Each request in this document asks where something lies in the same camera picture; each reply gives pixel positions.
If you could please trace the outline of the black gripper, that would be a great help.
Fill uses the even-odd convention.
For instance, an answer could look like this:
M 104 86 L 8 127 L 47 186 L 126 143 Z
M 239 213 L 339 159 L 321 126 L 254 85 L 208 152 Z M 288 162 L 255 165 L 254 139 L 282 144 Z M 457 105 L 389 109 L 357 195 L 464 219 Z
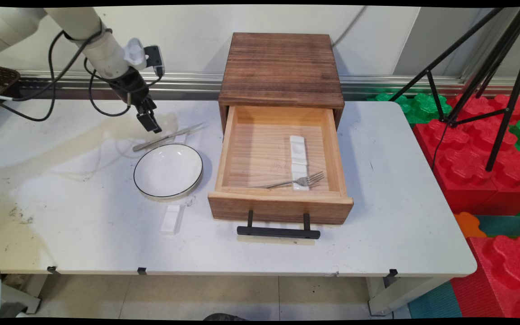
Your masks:
M 130 102 L 130 105 L 136 107 L 136 117 L 147 132 L 157 134 L 162 131 L 154 114 L 157 105 L 149 94 L 148 84 L 138 70 L 129 67 L 121 76 L 109 79 L 108 82 L 122 101 Z

